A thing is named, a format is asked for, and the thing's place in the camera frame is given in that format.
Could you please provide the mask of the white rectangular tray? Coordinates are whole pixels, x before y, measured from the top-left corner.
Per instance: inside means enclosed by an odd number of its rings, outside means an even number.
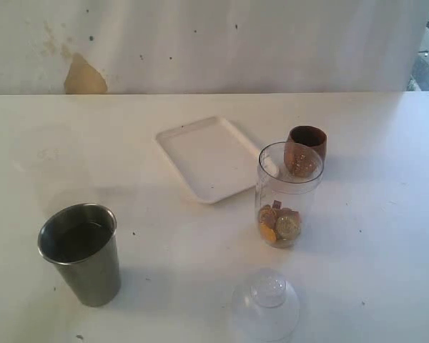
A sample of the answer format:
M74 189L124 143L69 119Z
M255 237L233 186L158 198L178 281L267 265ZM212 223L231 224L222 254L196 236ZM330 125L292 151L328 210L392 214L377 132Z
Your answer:
M260 150L223 117L161 131L155 141L199 203L215 204L255 185Z

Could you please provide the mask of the clear plastic shaker body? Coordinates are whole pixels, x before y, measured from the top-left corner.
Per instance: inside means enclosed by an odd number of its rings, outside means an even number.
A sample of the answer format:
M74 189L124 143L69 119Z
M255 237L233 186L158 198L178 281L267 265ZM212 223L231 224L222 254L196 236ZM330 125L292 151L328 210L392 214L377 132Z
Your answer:
M302 233L309 221L315 190L322 180L324 167L317 166L309 178L291 174L284 163L285 142L269 144L258 157L255 219L257 223L257 211L262 206L278 200L284 207L299 211L302 219Z

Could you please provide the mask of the brown wooden cup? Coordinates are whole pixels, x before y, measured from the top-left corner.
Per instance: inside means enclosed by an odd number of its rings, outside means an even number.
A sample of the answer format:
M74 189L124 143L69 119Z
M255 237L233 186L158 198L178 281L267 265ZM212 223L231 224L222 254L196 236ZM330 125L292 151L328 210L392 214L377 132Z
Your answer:
M326 133L313 126L296 126L290 130L284 148L284 163L288 171L309 178L317 166L324 167L327 151Z

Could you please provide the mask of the clear plastic shaker lid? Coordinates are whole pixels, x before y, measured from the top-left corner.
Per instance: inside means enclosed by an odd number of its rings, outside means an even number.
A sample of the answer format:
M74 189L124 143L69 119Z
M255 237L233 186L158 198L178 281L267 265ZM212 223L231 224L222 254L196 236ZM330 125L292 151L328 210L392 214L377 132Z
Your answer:
M275 269L248 274L232 294L233 322L248 337L280 342L291 336L300 318L300 301L293 285Z

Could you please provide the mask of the stainless steel cup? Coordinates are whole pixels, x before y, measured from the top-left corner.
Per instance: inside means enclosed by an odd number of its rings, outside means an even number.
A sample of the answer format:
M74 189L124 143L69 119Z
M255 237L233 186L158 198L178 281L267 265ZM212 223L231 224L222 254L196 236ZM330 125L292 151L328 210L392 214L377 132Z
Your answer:
M110 209L84 203L51 216L38 234L40 255L88 307L107 304L120 290L116 230Z

